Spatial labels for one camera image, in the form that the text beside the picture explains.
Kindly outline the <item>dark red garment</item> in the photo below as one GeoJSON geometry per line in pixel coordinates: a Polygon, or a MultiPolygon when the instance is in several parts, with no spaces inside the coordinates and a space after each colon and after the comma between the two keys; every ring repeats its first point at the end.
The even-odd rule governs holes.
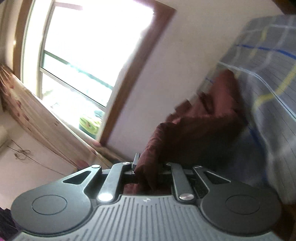
{"type": "Polygon", "coordinates": [[[160,177],[167,162],[217,167],[223,160],[211,160],[206,152],[229,147],[246,124],[238,80],[229,69],[222,70],[207,92],[200,92],[194,103],[179,104],[156,127],[134,170],[137,182],[126,184],[124,194],[167,194],[160,177]]]}

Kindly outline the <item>beige floral curtain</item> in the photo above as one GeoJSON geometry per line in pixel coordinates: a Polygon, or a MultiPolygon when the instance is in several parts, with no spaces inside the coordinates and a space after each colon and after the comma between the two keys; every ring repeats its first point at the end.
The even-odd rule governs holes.
{"type": "Polygon", "coordinates": [[[1,100],[18,124],[77,169],[98,163],[108,169],[124,159],[55,117],[10,68],[1,65],[1,100]]]}

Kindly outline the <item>grey plaid bed sheet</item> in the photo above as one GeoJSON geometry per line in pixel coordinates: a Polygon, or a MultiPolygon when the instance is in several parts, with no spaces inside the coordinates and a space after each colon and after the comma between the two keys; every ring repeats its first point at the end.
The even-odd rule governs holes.
{"type": "Polygon", "coordinates": [[[224,69],[238,80],[248,135],[265,155],[264,176],[285,204],[295,203],[295,16],[255,18],[199,87],[224,69]]]}

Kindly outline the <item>brown wooden window frame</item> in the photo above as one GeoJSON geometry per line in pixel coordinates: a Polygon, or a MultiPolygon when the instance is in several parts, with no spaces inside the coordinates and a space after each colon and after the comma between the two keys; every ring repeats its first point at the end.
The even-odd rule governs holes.
{"type": "MultiPolygon", "coordinates": [[[[130,66],[128,67],[127,72],[124,75],[124,78],[121,82],[121,87],[119,88],[118,94],[116,94],[114,103],[111,106],[111,110],[107,115],[105,127],[103,128],[98,140],[103,146],[107,144],[112,134],[113,128],[123,110],[123,107],[125,106],[130,93],[132,92],[134,85],[138,80],[138,77],[140,76],[159,38],[167,28],[176,11],[174,8],[158,1],[139,2],[153,8],[155,17],[148,28],[148,32],[140,44],[130,66]]],[[[23,79],[22,73],[24,44],[28,28],[28,20],[30,18],[33,4],[33,1],[22,1],[18,15],[18,21],[16,24],[16,32],[14,37],[16,43],[13,52],[13,70],[15,76],[20,80],[23,79]]]]}

